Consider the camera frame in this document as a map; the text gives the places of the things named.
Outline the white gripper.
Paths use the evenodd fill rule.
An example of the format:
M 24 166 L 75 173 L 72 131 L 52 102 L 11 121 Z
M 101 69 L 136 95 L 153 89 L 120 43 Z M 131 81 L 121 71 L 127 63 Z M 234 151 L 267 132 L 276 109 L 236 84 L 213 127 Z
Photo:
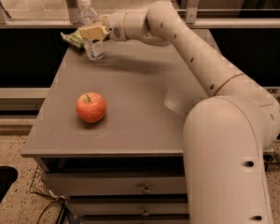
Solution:
M 98 21 L 105 24 L 109 37 L 116 41 L 126 41 L 127 37 L 124 31 L 124 19 L 126 14 L 115 12 L 113 14 L 100 15 Z M 79 32 L 83 38 L 104 40 L 106 37 L 103 25 L 92 25 L 80 27 Z

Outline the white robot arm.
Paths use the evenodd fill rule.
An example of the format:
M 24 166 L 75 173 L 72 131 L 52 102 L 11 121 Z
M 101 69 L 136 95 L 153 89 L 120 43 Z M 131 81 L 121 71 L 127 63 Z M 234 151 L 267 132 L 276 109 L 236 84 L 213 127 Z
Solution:
M 172 44 L 207 94 L 183 131 L 190 224 L 273 224 L 263 151 L 280 134 L 280 104 L 196 35 L 166 2 L 82 26 L 86 38 Z

